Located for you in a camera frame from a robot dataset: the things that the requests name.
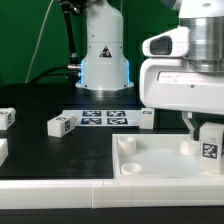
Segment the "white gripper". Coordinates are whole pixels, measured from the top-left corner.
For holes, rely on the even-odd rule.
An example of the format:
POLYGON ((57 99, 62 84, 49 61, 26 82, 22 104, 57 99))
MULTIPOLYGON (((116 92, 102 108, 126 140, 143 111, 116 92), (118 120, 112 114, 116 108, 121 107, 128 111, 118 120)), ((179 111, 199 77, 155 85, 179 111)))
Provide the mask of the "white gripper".
POLYGON ((199 73, 184 59, 145 60, 140 99, 146 107, 182 112, 190 139, 199 124, 193 112, 224 115, 224 73, 199 73))

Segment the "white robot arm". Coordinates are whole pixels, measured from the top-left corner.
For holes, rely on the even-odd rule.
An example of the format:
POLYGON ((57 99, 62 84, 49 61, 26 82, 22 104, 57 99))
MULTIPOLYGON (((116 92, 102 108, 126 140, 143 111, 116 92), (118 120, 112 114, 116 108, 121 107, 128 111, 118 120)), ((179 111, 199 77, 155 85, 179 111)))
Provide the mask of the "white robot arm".
MULTIPOLYGON (((145 40, 139 94, 151 110, 224 115, 224 0, 161 0, 178 27, 145 40)), ((123 17, 107 0, 87 0, 87 55, 71 68, 96 96, 133 86, 123 55, 123 17)))

